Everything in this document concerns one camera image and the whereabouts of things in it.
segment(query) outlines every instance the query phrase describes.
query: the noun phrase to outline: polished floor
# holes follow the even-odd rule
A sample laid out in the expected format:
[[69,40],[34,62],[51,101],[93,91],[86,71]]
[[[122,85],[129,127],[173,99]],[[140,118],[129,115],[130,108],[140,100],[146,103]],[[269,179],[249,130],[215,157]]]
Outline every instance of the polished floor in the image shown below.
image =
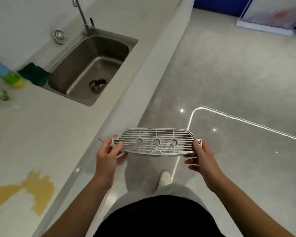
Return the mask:
[[[235,27],[235,21],[193,10],[139,126],[189,129],[205,139],[225,174],[296,235],[296,39]],[[87,236],[121,195],[153,192],[164,170],[203,199],[225,236],[242,236],[182,157],[135,155],[118,167]],[[91,176],[85,171],[78,178],[55,219]]]

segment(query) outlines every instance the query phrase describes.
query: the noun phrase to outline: gray pants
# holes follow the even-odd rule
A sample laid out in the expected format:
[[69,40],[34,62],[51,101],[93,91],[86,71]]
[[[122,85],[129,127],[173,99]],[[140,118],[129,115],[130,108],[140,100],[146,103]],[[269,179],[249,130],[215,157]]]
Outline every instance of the gray pants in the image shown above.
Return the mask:
[[203,201],[190,188],[177,183],[172,183],[166,186],[161,186],[153,194],[147,194],[143,191],[131,191],[126,193],[113,204],[113,206],[110,208],[104,219],[106,219],[110,214],[112,214],[119,208],[122,208],[131,203],[135,203],[139,200],[158,195],[174,195],[190,199],[199,203],[203,208],[205,208],[208,211]]

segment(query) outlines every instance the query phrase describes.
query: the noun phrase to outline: white sneaker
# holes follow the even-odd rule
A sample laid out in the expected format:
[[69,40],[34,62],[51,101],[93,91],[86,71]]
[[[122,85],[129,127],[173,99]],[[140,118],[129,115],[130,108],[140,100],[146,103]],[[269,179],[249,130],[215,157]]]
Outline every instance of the white sneaker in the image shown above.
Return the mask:
[[164,171],[159,179],[159,187],[171,184],[171,175],[168,171]]

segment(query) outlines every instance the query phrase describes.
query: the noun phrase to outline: black shirt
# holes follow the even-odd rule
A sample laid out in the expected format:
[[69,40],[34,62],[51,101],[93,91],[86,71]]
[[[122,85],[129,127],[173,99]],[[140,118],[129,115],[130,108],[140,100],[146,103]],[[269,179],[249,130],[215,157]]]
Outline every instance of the black shirt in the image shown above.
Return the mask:
[[94,237],[117,235],[223,236],[200,204],[171,195],[150,197],[116,210],[100,224]]

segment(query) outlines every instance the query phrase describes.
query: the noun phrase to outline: stainless steel sink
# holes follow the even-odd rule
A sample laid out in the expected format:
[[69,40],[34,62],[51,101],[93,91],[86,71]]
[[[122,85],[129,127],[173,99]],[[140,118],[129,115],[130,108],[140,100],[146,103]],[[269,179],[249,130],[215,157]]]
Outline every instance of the stainless steel sink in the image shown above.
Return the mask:
[[96,80],[108,85],[137,40],[97,30],[83,38],[52,68],[44,88],[92,106],[105,88],[91,88]]

